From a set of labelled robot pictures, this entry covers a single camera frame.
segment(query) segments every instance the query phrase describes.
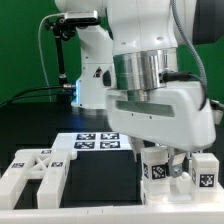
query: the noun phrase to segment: white bracket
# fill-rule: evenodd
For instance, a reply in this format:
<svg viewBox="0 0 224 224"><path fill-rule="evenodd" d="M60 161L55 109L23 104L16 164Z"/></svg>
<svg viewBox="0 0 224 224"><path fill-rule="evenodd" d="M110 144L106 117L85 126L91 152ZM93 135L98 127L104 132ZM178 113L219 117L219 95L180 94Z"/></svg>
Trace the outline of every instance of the white bracket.
<svg viewBox="0 0 224 224"><path fill-rule="evenodd" d="M59 208L70 160L76 157L74 150L17 151L0 180L0 209L14 209L27 181L32 179L42 179L37 192L38 208Z"/></svg>

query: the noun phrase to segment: metal cylinder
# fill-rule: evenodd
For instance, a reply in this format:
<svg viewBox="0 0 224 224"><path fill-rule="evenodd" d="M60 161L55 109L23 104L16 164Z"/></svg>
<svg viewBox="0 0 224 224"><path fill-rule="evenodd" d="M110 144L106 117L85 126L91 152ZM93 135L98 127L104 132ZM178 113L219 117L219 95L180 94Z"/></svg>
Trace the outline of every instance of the metal cylinder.
<svg viewBox="0 0 224 224"><path fill-rule="evenodd" d="M159 78L161 72L177 71L176 48L117 55L114 65L119 90L143 90L146 93L164 87Z"/></svg>

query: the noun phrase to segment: black cable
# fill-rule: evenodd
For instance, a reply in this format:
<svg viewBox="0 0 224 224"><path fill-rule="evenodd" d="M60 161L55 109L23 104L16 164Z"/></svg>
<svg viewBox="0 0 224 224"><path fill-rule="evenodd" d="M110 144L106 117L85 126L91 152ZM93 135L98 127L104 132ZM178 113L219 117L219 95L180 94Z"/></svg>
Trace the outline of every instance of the black cable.
<svg viewBox="0 0 224 224"><path fill-rule="evenodd" d="M208 97L206 86L205 86L204 82L201 80L201 78L198 77L197 75L189 74L189 76L194 78L194 79L196 79L201 84L201 89L202 89L202 93L203 93L203 100L202 100L201 106L199 108L199 110L201 111L205 107L206 101L207 101L207 97Z"/></svg>
<svg viewBox="0 0 224 224"><path fill-rule="evenodd" d="M57 93L53 93L53 94L44 94L44 95L36 95L36 96L20 96L20 97L13 97L10 100L6 100L2 103L0 103L0 107L4 106L5 104L8 104L9 102L12 103L15 100L20 100L20 99L25 99L25 98L34 98L34 97L49 97L49 96L56 96Z"/></svg>
<svg viewBox="0 0 224 224"><path fill-rule="evenodd" d="M189 81L194 78L201 84L201 89L203 92L203 99L199 111L201 111L205 105L207 100L207 89L204 82L197 75L191 74L190 72L164 72L160 74L162 82L170 82L170 81Z"/></svg>
<svg viewBox="0 0 224 224"><path fill-rule="evenodd" d="M62 89L62 88L63 88L63 86L47 86L47 87L32 88L32 89L24 90L24 91L22 91L20 93L17 93L12 98L19 97L19 96L22 96L22 95L25 95L25 94L31 93L31 92L42 91L42 90L50 90L50 89Z"/></svg>

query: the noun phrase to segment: table surface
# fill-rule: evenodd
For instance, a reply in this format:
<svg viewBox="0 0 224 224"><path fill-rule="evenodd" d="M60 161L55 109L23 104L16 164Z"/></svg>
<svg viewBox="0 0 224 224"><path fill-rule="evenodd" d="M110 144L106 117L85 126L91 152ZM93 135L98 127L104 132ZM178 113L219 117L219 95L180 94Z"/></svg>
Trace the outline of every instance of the table surface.
<svg viewBox="0 0 224 224"><path fill-rule="evenodd" d="M224 186L224 128L209 152L220 161ZM58 133L111 131L106 117L74 114L70 105L15 103L0 109L0 169L3 173L19 149L51 148ZM141 163L131 151L79 152L71 161L60 207L140 204ZM16 209L37 208L41 180L28 181Z"/></svg>

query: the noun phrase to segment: cable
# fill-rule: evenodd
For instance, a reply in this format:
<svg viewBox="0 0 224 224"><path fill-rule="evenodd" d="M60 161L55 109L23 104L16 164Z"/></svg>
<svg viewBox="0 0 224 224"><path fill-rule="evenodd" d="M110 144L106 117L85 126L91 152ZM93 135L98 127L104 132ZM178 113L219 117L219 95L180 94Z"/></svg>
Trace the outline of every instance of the cable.
<svg viewBox="0 0 224 224"><path fill-rule="evenodd" d="M31 92L35 92L35 91L42 91L42 90L52 90L52 89L62 89L63 86L49 86L49 87L39 87L39 88L33 88L33 89L28 89L28 90L24 90L20 93L17 93L15 96L13 96L12 98L15 97L20 97L22 95L25 95L27 93L31 93Z"/></svg>
<svg viewBox="0 0 224 224"><path fill-rule="evenodd" d="M46 82L46 85L48 87L50 86L50 84L49 84L48 75L47 75L47 72L46 72L46 67L45 67L45 63L44 63L44 56L43 56L43 50L42 50L42 45L41 45L41 29L42 29L43 23L44 23L44 21L46 19L49 19L49 18L52 18L52 17L60 17L60 16L64 16L64 13L57 13L57 14L52 14L52 15L44 17L42 19L42 21L40 23L40 26L39 26L39 29L38 29L38 47L39 47L39 52L40 52L40 60L41 60L41 65L42 65L42 70L43 70L45 82ZM50 90L49 90L49 96L50 96L49 97L50 102L52 102L51 91Z"/></svg>
<svg viewBox="0 0 224 224"><path fill-rule="evenodd" d="M201 103L201 106L199 108L199 110L201 111L205 107L206 101L207 101L207 97L208 97L206 86L205 86L204 82L197 75L189 74L189 76L194 78L194 79L196 79L196 80L198 80L200 82L200 84L201 84L201 89L202 89L202 93L203 93L202 103Z"/></svg>
<svg viewBox="0 0 224 224"><path fill-rule="evenodd" d="M5 104L8 104L9 102L12 103L14 100L20 100L20 99L25 99L25 98L34 98L34 97L49 97L49 96L56 96L57 93L53 93L53 94L44 94L44 95L36 95L36 96L21 96L21 97L14 97L11 98L10 100L6 100L2 103L0 103L0 107L4 106Z"/></svg>
<svg viewBox="0 0 224 224"><path fill-rule="evenodd" d="M174 20L176 22L176 25L177 25L177 28L180 32L180 35L182 36L182 38L184 39L188 49L190 50L191 54L193 55L196 63L197 63L197 66L198 66L198 69L199 69L199 72L200 72L200 76L201 76L201 80L207 90L207 77L206 77L206 72L205 72L205 67L203 65L203 62L201 61L201 58L200 56L198 55L197 51L195 50L193 44L191 43L191 41L187 38L183 28L182 28L182 25L181 25L181 22L180 22L180 19L179 19L179 16L178 16L178 12L177 12L177 5L176 5L176 0L171 0L171 3L172 3L172 10L173 10L173 17L174 17Z"/></svg>
<svg viewBox="0 0 224 224"><path fill-rule="evenodd" d="M200 82L203 94L203 99L199 111L201 111L205 107L207 101L207 89L203 81L197 75L191 74L190 72L164 72L160 74L160 78L161 81L165 83L172 81L189 81L192 78L196 79Z"/></svg>

